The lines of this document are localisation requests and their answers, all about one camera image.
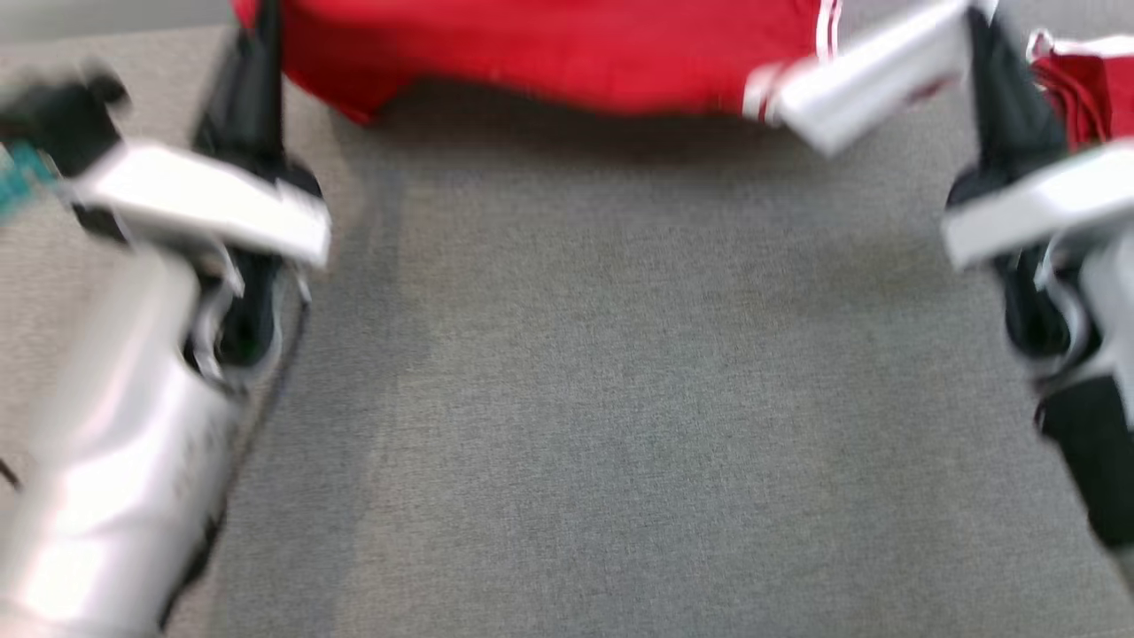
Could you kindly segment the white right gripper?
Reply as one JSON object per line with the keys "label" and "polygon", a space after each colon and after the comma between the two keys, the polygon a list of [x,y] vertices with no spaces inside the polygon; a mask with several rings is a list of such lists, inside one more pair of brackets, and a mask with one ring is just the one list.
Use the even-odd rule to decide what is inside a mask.
{"label": "white right gripper", "polygon": [[1129,373],[1131,144],[1060,161],[1064,125],[1010,34],[975,7],[967,27],[979,154],[947,197],[972,199],[943,221],[953,267],[992,272],[1032,373]]}

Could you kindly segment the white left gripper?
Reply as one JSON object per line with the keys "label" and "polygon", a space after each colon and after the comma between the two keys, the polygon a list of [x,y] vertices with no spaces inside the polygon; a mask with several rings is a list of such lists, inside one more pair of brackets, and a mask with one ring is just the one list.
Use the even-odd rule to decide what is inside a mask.
{"label": "white left gripper", "polygon": [[221,352],[223,340],[237,337],[226,318],[249,308],[276,322],[280,270],[301,279],[330,255],[327,202],[284,180],[311,173],[284,146],[281,67],[284,8],[260,1],[215,65],[191,134],[202,156],[117,146],[70,182],[71,201],[108,209],[127,241],[166,245],[218,280],[191,324],[193,360],[214,381],[239,378],[246,368]]}

